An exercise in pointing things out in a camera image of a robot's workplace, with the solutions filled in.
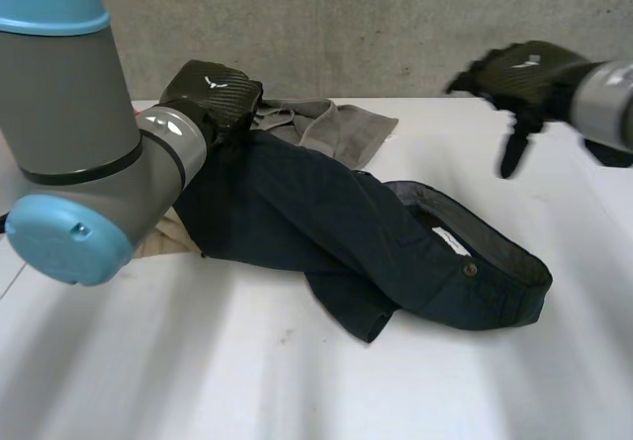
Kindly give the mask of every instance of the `gray towel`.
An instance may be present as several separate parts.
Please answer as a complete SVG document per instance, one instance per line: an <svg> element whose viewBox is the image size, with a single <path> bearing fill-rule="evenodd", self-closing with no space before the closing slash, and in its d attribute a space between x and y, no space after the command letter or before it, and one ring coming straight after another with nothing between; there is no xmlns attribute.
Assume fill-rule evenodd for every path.
<svg viewBox="0 0 633 440"><path fill-rule="evenodd" d="M325 99L264 101L253 129L288 143L320 151L347 168L365 167L398 124L398 119Z"/></svg>

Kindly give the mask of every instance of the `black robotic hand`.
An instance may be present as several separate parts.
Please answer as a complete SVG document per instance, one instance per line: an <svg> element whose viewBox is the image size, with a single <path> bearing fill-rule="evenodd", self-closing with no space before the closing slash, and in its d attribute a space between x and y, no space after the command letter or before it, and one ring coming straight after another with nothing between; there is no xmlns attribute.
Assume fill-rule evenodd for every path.
<svg viewBox="0 0 633 440"><path fill-rule="evenodd" d="M529 136L541 132L546 120L561 117L555 114L561 107L558 101L564 99L561 96L565 95L569 75L585 75L588 65L593 67L584 57L554 44L513 44L506 49L493 49L473 62L451 82L447 92L470 92L515 115L514 129L507 138L500 164L500 176L508 178L527 148Z"/></svg>
<svg viewBox="0 0 633 440"><path fill-rule="evenodd" d="M262 95L262 84L241 71L191 60L167 86L158 105L192 119L207 147L236 145L247 135Z"/></svg>

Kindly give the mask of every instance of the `fabric label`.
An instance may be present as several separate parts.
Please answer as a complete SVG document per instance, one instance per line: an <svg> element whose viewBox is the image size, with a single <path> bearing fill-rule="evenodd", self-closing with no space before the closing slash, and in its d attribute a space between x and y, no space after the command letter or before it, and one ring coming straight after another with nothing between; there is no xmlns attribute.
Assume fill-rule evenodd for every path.
<svg viewBox="0 0 633 440"><path fill-rule="evenodd" d="M433 232L435 232L442 239L444 239L446 243L450 245L451 249L453 249L453 251L456 254L471 255L471 253L468 250L466 250L466 247L460 244L459 241L455 237L453 237L453 234L451 234L449 231L444 230L441 227L434 227Z"/></svg>

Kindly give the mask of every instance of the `gray wall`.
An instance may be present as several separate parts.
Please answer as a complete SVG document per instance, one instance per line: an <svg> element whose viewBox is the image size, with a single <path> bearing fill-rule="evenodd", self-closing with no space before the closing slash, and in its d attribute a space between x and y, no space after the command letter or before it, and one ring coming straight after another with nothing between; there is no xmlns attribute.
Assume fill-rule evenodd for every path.
<svg viewBox="0 0 633 440"><path fill-rule="evenodd" d="M633 57L633 0L105 1L136 99L190 58L244 70L269 97L418 97L511 42Z"/></svg>

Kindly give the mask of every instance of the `white table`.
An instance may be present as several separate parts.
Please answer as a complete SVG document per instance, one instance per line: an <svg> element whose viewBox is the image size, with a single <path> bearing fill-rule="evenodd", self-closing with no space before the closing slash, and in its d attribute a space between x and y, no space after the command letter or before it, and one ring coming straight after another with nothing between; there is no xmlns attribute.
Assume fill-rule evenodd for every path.
<svg viewBox="0 0 633 440"><path fill-rule="evenodd" d="M537 324L397 313L367 346L301 274L173 255L83 289L2 240L0 439L633 438L633 173L557 126L502 181L507 117L480 101L343 102L401 119L368 171L434 186L548 264Z"/></svg>

